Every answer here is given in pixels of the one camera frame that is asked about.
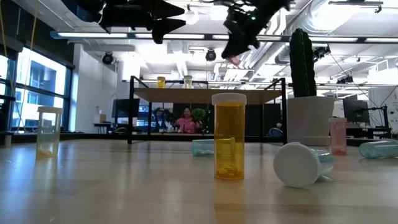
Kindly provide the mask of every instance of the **shelf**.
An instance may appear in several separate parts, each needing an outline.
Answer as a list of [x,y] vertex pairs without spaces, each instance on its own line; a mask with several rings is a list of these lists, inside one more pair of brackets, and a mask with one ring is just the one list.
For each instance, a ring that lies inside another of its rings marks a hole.
[[282,95],[280,90],[208,90],[178,88],[135,88],[134,94],[154,103],[206,103],[211,104],[211,96],[217,93],[242,93],[248,104],[267,103]]

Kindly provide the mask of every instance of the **cactus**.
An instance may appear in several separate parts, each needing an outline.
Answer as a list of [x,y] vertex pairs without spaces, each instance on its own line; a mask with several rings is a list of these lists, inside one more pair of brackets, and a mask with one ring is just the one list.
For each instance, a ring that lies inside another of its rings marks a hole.
[[290,69],[294,97],[316,96],[312,41],[298,28],[290,40]]

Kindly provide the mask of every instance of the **pink plastic container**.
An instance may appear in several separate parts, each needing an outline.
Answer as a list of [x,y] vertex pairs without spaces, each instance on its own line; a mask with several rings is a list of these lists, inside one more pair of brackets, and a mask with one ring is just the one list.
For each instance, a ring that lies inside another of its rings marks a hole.
[[333,155],[347,155],[346,122],[346,118],[329,118]]

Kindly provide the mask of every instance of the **potted cactus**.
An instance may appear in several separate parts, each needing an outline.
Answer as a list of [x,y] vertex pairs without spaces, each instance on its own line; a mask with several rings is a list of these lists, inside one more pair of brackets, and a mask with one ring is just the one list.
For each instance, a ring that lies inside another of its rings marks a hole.
[[294,98],[287,100],[288,142],[329,146],[329,118],[334,98],[317,96],[312,42],[297,29],[290,39],[290,69]]

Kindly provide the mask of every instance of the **pink shirt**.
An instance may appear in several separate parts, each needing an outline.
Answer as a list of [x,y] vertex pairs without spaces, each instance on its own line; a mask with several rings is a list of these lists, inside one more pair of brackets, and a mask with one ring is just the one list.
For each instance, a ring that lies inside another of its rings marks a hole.
[[180,118],[176,122],[182,131],[186,133],[195,133],[196,124],[192,119]]

